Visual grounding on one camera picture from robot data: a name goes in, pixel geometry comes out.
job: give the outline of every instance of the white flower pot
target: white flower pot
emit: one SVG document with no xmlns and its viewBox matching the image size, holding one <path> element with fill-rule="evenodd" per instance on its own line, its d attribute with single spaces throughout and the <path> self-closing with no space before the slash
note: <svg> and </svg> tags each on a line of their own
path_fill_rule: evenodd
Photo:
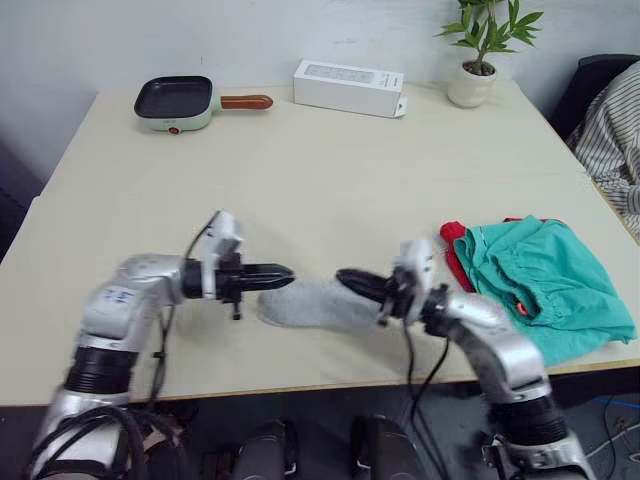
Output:
<svg viewBox="0 0 640 480">
<path fill-rule="evenodd" d="M 481 76 L 467 72 L 460 64 L 447 90 L 449 100 L 460 107 L 482 105 L 491 95 L 496 77 L 495 68 L 492 75 Z"/>
</svg>

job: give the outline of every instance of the frying pan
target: frying pan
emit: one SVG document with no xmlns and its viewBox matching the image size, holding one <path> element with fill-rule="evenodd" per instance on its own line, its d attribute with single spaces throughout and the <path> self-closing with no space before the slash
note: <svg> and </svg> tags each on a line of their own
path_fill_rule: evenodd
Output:
<svg viewBox="0 0 640 480">
<path fill-rule="evenodd" d="M 180 133 L 205 127 L 220 109 L 264 110 L 273 105 L 267 95 L 213 96 L 207 77 L 159 77 L 148 81 L 134 105 L 136 114 L 152 130 Z"/>
</svg>

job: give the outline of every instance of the striped cloth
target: striped cloth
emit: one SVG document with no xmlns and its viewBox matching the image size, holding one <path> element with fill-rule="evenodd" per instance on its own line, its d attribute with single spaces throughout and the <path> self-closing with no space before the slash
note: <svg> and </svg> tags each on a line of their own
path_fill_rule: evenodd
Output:
<svg viewBox="0 0 640 480">
<path fill-rule="evenodd" d="M 567 144 L 640 241 L 640 62 L 598 94 Z"/>
</svg>

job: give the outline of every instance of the white box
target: white box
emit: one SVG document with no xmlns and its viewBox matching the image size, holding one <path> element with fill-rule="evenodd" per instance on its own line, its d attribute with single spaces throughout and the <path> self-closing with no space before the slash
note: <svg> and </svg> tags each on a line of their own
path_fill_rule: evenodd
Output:
<svg viewBox="0 0 640 480">
<path fill-rule="evenodd" d="M 396 118 L 407 111 L 404 75 L 303 60 L 293 76 L 295 103 Z"/>
</svg>

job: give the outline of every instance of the potted plant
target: potted plant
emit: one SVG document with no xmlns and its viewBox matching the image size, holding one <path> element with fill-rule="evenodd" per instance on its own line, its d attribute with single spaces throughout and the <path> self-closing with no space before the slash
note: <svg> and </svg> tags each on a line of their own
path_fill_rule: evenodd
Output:
<svg viewBox="0 0 640 480">
<path fill-rule="evenodd" d="M 496 79 L 496 69 L 485 61 L 488 53 L 515 53 L 507 48 L 507 43 L 515 38 L 533 46 L 535 38 L 531 32 L 540 30 L 533 26 L 543 12 L 533 12 L 518 17 L 519 0 L 508 0 L 509 19 L 498 25 L 496 7 L 503 0 L 458 0 L 460 22 L 443 25 L 438 35 L 464 35 L 452 45 L 472 48 L 477 52 L 474 60 L 469 60 L 458 68 L 447 94 L 449 99 L 461 107 L 477 107 L 484 103 L 491 93 Z"/>
</svg>

